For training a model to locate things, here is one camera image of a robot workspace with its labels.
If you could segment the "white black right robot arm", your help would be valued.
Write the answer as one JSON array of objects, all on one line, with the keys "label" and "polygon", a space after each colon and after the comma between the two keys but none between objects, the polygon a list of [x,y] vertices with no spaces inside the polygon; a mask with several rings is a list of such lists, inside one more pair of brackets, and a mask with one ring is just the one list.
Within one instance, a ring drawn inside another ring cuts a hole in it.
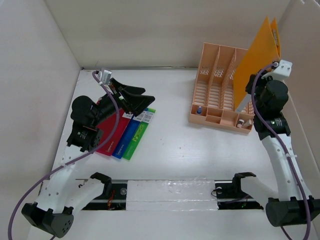
[{"label": "white black right robot arm", "polygon": [[315,199],[303,181],[296,155],[292,150],[291,130],[282,113],[289,100],[288,87],[266,71],[252,74],[245,91],[252,99],[253,125],[267,151],[277,183],[271,190],[249,172],[231,184],[237,197],[249,194],[264,209],[274,227],[306,225],[320,213],[320,201]]}]

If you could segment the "staples box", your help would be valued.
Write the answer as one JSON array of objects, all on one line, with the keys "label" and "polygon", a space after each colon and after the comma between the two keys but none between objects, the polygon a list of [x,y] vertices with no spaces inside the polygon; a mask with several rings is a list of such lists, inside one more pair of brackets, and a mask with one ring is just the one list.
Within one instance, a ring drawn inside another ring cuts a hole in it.
[{"label": "staples box", "polygon": [[252,125],[253,125],[253,120],[252,120],[252,119],[246,120],[246,121],[244,122],[244,124],[243,124],[243,126],[244,126],[245,128],[250,127],[250,126],[252,126]]}]

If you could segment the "orange folder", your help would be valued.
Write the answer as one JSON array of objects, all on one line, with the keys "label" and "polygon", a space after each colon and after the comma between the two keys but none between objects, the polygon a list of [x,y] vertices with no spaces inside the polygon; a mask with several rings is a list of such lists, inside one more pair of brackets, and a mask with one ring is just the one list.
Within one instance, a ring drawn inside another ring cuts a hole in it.
[{"label": "orange folder", "polygon": [[269,21],[266,18],[233,77],[234,110],[237,113],[240,113],[250,101],[246,92],[250,76],[273,61],[279,61],[280,57],[281,42],[277,21]]}]

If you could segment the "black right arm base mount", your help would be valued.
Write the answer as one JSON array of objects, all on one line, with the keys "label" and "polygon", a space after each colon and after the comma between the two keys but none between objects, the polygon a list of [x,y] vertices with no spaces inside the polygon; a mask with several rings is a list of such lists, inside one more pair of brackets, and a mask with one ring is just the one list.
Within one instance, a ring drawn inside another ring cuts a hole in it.
[{"label": "black right arm base mount", "polygon": [[241,188],[241,180],[256,177],[252,172],[236,173],[232,180],[217,180],[211,195],[217,200],[218,210],[263,210],[257,201]]}]

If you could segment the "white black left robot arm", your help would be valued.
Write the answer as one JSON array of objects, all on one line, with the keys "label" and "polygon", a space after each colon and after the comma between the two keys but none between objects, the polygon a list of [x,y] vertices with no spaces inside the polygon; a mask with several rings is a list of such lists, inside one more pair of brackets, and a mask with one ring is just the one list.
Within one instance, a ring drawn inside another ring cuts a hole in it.
[{"label": "white black left robot arm", "polygon": [[114,78],[98,84],[105,91],[97,102],[88,96],[75,98],[71,105],[73,121],[71,133],[59,167],[46,179],[48,183],[33,203],[25,203],[21,213],[35,228],[54,238],[63,238],[70,230],[75,214],[96,197],[107,198],[111,194],[112,180],[95,172],[78,190],[72,186],[76,172],[91,155],[102,148],[114,135],[124,110],[126,114],[140,115],[154,96],[145,95],[145,89],[122,84]]}]

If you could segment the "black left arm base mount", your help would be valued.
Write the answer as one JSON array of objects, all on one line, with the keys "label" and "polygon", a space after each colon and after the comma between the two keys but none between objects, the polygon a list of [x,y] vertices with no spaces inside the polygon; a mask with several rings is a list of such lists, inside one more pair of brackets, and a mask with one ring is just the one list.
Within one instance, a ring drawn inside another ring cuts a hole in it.
[{"label": "black left arm base mount", "polygon": [[102,173],[94,173],[90,179],[99,180],[103,185],[102,194],[91,200],[84,211],[122,211],[126,210],[128,181],[112,180]]}]

